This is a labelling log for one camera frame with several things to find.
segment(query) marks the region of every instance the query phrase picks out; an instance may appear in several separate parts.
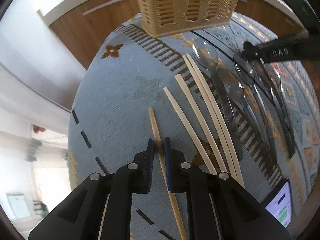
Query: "smartphone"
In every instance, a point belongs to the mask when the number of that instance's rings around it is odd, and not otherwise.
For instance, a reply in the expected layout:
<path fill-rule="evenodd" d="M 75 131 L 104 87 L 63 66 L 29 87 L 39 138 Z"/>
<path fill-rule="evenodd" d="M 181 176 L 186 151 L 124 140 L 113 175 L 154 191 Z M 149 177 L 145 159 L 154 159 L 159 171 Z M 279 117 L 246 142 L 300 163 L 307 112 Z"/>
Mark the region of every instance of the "smartphone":
<path fill-rule="evenodd" d="M 292 202 L 289 179 L 282 180 L 275 190 L 263 201 L 266 210 L 270 212 L 284 227 L 291 222 Z"/>

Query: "table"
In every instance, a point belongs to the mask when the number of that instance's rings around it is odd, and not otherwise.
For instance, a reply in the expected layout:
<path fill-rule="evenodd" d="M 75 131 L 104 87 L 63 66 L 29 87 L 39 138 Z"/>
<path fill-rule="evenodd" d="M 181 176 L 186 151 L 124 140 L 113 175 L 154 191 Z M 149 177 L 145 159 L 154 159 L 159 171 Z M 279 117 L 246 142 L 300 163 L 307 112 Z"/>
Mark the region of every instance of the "table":
<path fill-rule="evenodd" d="M 187 161 L 207 171 L 167 99 L 164 87 L 171 91 L 183 109 L 217 167 L 204 132 L 174 78 L 177 73 L 181 73 L 186 80 L 222 154 L 220 140 L 204 101 L 181 57 L 186 53 L 192 55 L 191 45 L 199 37 L 216 45 L 223 67 L 234 71 L 231 59 L 242 50 L 244 41 L 259 44 L 275 39 L 276 35 L 254 20 L 237 13 L 233 14 L 229 25 L 160 39 L 153 39 L 144 32 L 140 14 L 116 28 L 92 61 L 73 104 L 68 143 L 72 188 L 92 172 L 104 175 L 97 159 L 107 172 L 113 173 L 131 162 L 137 152 L 146 150 L 148 138 L 153 138 L 148 117 L 149 107 L 155 112 L 161 138 L 169 136 L 172 148 L 182 151 Z M 244 151 L 240 167 L 246 190 L 260 202 L 282 178 L 289 178 L 292 212 L 296 216 L 310 194 L 319 166 L 320 113 L 312 84 L 299 61 L 273 63 L 272 67 L 281 75 L 299 151 L 292 159 L 288 158 L 279 118 L 262 94 L 276 138 L 278 166 L 271 177 L 267 175 L 255 135 L 241 110 L 236 109 L 235 116 Z M 216 95 L 214 85 L 209 82 L 209 86 Z M 258 121 L 262 122 L 257 104 L 248 88 L 246 96 Z M 188 230 L 185 195 L 177 194 L 177 200 Z M 154 160 L 151 193 L 133 196 L 131 233 L 135 240 L 180 239 L 157 156 Z"/>

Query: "basket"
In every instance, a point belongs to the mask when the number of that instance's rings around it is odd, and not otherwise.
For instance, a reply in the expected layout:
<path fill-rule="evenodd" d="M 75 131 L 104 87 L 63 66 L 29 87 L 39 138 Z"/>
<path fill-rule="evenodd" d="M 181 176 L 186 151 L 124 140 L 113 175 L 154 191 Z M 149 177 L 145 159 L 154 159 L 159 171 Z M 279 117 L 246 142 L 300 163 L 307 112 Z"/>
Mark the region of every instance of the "basket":
<path fill-rule="evenodd" d="M 230 22 L 238 0 L 138 0 L 142 26 L 157 38 Z"/>

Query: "silver screw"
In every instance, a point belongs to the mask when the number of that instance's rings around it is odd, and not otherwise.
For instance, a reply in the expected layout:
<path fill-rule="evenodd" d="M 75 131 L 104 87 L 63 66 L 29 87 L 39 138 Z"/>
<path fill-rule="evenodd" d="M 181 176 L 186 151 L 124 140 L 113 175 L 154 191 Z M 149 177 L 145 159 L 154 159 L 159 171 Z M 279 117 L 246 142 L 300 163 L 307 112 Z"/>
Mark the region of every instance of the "silver screw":
<path fill-rule="evenodd" d="M 91 180 L 97 180 L 100 178 L 100 175 L 98 173 L 92 173 L 89 178 Z"/>
<path fill-rule="evenodd" d="M 128 164 L 128 169 L 129 170 L 135 170 L 136 168 L 138 168 L 137 163 L 129 163 Z"/>
<path fill-rule="evenodd" d="M 185 162 L 185 163 L 181 163 L 180 166 L 181 166 L 181 168 L 183 168 L 183 169 L 189 169 L 189 168 L 191 167 L 191 164 Z"/>
<path fill-rule="evenodd" d="M 226 172 L 221 172 L 219 173 L 219 178 L 223 180 L 229 179 L 229 174 Z"/>

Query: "chopstick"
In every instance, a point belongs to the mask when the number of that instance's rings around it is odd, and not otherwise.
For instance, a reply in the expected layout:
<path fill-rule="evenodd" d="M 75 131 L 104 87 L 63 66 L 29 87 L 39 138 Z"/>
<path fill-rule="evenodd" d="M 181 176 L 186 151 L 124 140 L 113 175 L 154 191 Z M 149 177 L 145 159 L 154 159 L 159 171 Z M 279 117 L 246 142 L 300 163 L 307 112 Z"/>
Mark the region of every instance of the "chopstick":
<path fill-rule="evenodd" d="M 197 150 L 199 151 L 201 157 L 204 160 L 205 165 L 207 166 L 209 172 L 213 175 L 217 175 L 216 169 L 214 168 L 209 156 L 207 155 L 204 147 L 202 146 L 198 136 L 196 135 L 195 131 L 193 130 L 190 122 L 188 121 L 187 117 L 183 113 L 182 109 L 178 105 L 177 101 L 174 99 L 172 94 L 167 88 L 164 88 L 164 92 L 166 93 L 169 101 L 171 102 L 173 109 L 176 111 L 177 115 L 179 116 L 181 122 L 183 123 L 184 127 L 186 128 L 188 134 L 190 135 L 193 143 L 196 145 Z"/>
<path fill-rule="evenodd" d="M 211 146 L 213 154 L 217 159 L 217 162 L 218 162 L 220 170 L 224 171 L 224 172 L 228 172 L 227 168 L 226 168 L 226 166 L 224 164 L 224 161 L 223 161 L 223 159 L 221 157 L 220 151 L 219 151 L 219 149 L 217 147 L 217 144 L 216 144 L 216 142 L 215 142 L 215 140 L 214 140 L 214 138 L 213 138 L 213 136 L 212 136 L 212 134 L 210 132 L 210 129 L 209 129 L 209 127 L 208 127 L 208 125 L 207 125 L 207 123 L 206 123 L 206 121 L 205 121 L 205 119 L 204 119 L 204 117 L 203 117 L 203 115 L 202 115 L 202 113 L 201 113 L 196 101 L 192 97 L 191 92 L 190 92 L 187 84 L 183 80 L 183 77 L 181 76 L 181 74 L 175 75 L 175 79 L 177 80 L 180 88 L 182 89 L 182 91 L 184 92 L 185 96 L 187 97 L 187 99 L 188 99 L 193 111 L 195 112 L 195 115 L 196 115 L 196 117 L 197 117 L 197 119 L 198 119 L 198 121 L 199 121 L 199 123 L 200 123 L 200 125 L 202 127 L 202 130 L 204 131 L 204 134 L 206 135 L 207 140 L 208 140 L 208 142 L 209 142 L 209 144 Z"/>
<path fill-rule="evenodd" d="M 152 128 L 152 132 L 153 132 L 153 138 L 154 138 L 156 145 L 157 145 L 157 151 L 158 151 L 158 157 L 159 157 L 160 166 L 161 166 L 161 170 L 162 170 L 162 175 L 164 177 L 165 185 L 167 186 L 167 176 L 166 176 L 166 170 L 165 170 L 165 160 L 164 160 L 164 153 L 163 153 L 162 144 L 161 144 L 161 138 L 160 138 L 156 118 L 153 113 L 153 109 L 150 107 L 148 110 L 149 110 L 149 118 L 150 118 L 150 122 L 151 122 L 151 128 Z M 181 240 L 188 240 L 187 233 L 186 233 L 186 230 L 185 230 L 183 222 L 182 222 L 182 218 L 181 218 L 180 210 L 178 207 L 176 195 L 174 193 L 169 192 L 169 191 L 168 191 L 168 195 L 169 195 L 169 200 L 170 200 L 170 203 L 172 206 L 173 214 L 176 219 L 177 226 L 178 226 L 178 229 L 180 232 Z"/>
<path fill-rule="evenodd" d="M 228 128 L 223 120 L 221 111 L 218 107 L 218 104 L 217 104 L 216 100 L 214 99 L 212 92 L 211 92 L 207 82 L 205 81 L 200 69 L 198 68 L 197 64 L 193 61 L 192 57 L 189 54 L 187 54 L 187 57 L 183 55 L 183 59 L 185 60 L 189 70 L 193 69 L 193 71 L 190 70 L 190 72 L 191 72 L 192 77 L 194 78 L 200 92 L 201 92 L 202 97 L 206 98 L 205 103 L 206 103 L 207 107 L 208 107 L 208 105 L 211 105 L 214 112 L 215 112 L 215 114 L 210 113 L 210 115 L 211 115 L 211 117 L 213 116 L 212 120 L 213 120 L 213 123 L 217 129 L 217 133 L 219 135 L 219 138 L 220 138 L 220 141 L 221 141 L 221 144 L 223 147 L 223 151 L 224 151 L 226 159 L 227 159 L 227 163 L 229 166 L 231 176 L 234 179 L 236 179 L 239 182 L 239 184 L 242 185 L 242 187 L 244 187 L 244 181 L 243 181 L 239 161 L 236 156 L 236 151 L 233 146 Z"/>

